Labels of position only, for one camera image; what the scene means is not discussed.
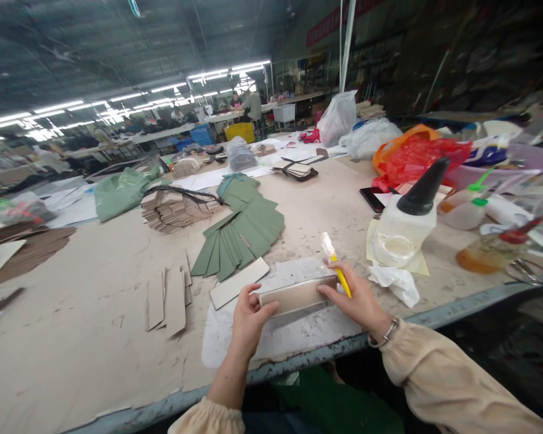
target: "yellow crate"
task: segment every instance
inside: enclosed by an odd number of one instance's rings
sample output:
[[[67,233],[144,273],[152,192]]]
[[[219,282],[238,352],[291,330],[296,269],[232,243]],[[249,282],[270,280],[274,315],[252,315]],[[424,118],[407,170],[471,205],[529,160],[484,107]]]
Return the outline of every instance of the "yellow crate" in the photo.
[[[251,122],[243,122],[239,124],[233,124],[227,127],[225,130],[225,136],[227,141],[230,141],[235,136],[241,136],[247,143],[253,143],[255,136],[253,135],[253,125]]]

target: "smartphone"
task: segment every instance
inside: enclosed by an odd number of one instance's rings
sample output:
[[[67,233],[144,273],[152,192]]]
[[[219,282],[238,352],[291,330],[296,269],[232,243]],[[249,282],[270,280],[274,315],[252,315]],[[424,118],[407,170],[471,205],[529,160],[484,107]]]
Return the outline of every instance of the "smartphone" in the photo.
[[[374,193],[382,193],[382,190],[377,187],[360,189],[360,194],[366,199],[370,208],[372,208],[375,213],[380,214],[384,211],[384,205],[382,205],[382,202],[378,200]]]

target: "yellow pen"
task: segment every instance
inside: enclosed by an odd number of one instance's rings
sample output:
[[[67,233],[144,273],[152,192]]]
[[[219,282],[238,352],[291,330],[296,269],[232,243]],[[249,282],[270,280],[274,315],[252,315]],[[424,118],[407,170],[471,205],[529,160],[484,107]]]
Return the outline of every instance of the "yellow pen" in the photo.
[[[330,236],[327,232],[322,233],[322,248],[324,249],[324,252],[326,255],[330,257],[332,262],[337,261],[338,258],[336,258],[336,253],[334,251],[334,247],[332,246],[332,240],[330,240]],[[340,268],[336,268],[336,274],[338,275],[338,278],[340,279],[340,283],[344,287],[344,291],[346,291],[346,295],[348,298],[352,298],[352,293],[350,292],[350,286],[348,286],[348,281],[346,280],[346,277],[344,276],[344,273]]]

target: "green bag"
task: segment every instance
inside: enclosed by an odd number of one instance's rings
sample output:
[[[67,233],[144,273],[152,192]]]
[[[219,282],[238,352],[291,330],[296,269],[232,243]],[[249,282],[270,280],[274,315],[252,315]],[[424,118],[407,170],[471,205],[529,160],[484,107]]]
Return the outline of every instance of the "green bag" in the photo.
[[[95,188],[98,219],[101,223],[106,222],[138,206],[149,184],[161,175],[161,167],[157,165],[143,173],[126,168],[118,175],[100,180]]]

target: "white cutting mat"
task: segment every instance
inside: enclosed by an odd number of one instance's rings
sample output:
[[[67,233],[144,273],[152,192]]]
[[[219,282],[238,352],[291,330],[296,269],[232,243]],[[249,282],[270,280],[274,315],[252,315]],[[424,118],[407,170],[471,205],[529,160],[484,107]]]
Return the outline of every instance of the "white cutting mat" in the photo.
[[[316,277],[333,274],[316,258],[301,258],[270,266],[258,292],[267,292]],[[210,303],[203,334],[202,361],[208,368],[221,365],[231,340],[237,298],[220,310]],[[270,359],[294,351],[311,350],[361,333],[361,327],[337,306],[320,304],[308,310],[273,318],[265,325],[253,360]]]

